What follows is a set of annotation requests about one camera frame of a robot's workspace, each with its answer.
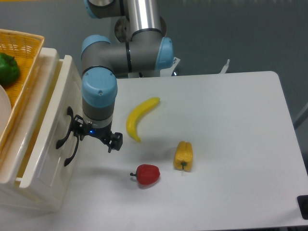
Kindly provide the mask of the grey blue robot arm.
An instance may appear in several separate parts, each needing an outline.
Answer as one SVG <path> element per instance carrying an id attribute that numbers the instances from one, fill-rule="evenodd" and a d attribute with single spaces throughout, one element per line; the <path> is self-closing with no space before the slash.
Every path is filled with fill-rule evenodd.
<path id="1" fill-rule="evenodd" d="M 109 150 L 119 150 L 121 133 L 111 131 L 117 95 L 116 76 L 170 68 L 173 44 L 163 35 L 155 0 L 86 0 L 93 18 L 124 16 L 129 39 L 111 43 L 107 37 L 92 35 L 82 43 L 82 129 L 76 136 L 99 139 Z"/>

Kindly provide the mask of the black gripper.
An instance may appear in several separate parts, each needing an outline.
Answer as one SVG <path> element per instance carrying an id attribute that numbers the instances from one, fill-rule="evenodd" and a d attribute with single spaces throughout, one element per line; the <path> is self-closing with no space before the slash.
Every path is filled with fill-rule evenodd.
<path id="1" fill-rule="evenodd" d="M 75 137 L 83 141 L 85 136 L 91 136 L 99 139 L 103 144 L 108 146 L 108 153 L 112 150 L 119 151 L 123 144 L 123 134 L 120 132 L 111 132 L 112 122 L 106 127 L 95 128 L 93 124 L 86 123 L 79 115 L 75 115 L 71 130 Z"/>

